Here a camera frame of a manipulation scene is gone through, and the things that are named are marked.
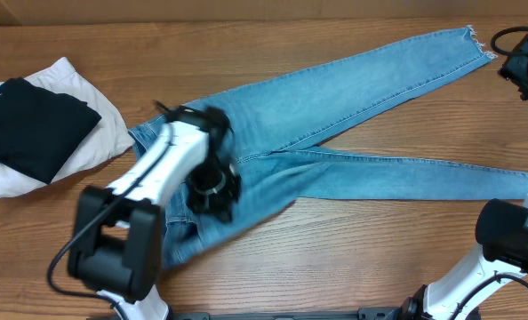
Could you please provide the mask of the light blue denim jeans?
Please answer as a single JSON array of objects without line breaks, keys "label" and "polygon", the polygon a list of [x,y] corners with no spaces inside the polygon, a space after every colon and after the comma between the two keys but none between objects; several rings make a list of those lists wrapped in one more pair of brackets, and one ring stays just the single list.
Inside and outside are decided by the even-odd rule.
[{"label": "light blue denim jeans", "polygon": [[472,27],[414,36],[345,59],[247,84],[189,106],[222,109],[242,179],[232,220],[195,214],[180,186],[165,207],[163,262],[173,268],[280,212],[299,197],[339,200],[522,199],[528,172],[371,156],[323,142],[492,60]]}]

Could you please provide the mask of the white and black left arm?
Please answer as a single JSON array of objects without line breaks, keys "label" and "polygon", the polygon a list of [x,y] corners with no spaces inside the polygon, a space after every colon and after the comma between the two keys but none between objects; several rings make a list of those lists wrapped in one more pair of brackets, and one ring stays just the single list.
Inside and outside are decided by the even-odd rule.
[{"label": "white and black left arm", "polygon": [[234,132],[225,112],[180,106],[166,109],[152,147],[106,188],[81,193],[71,239],[53,258],[68,259],[68,273],[91,299],[107,301],[116,319],[167,319],[156,280],[162,268],[164,207],[181,185],[188,208],[232,220],[241,178],[232,153],[222,150]]}]

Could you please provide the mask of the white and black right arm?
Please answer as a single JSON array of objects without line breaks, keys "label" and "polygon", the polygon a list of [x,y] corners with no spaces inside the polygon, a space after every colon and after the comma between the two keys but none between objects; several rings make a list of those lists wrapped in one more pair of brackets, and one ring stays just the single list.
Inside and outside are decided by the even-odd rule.
[{"label": "white and black right arm", "polygon": [[[506,60],[500,76],[528,100],[528,26],[496,33],[491,48]],[[476,245],[444,277],[423,285],[386,319],[478,319],[479,305],[510,282],[528,289],[528,194],[521,205],[489,201],[476,222]]]}]

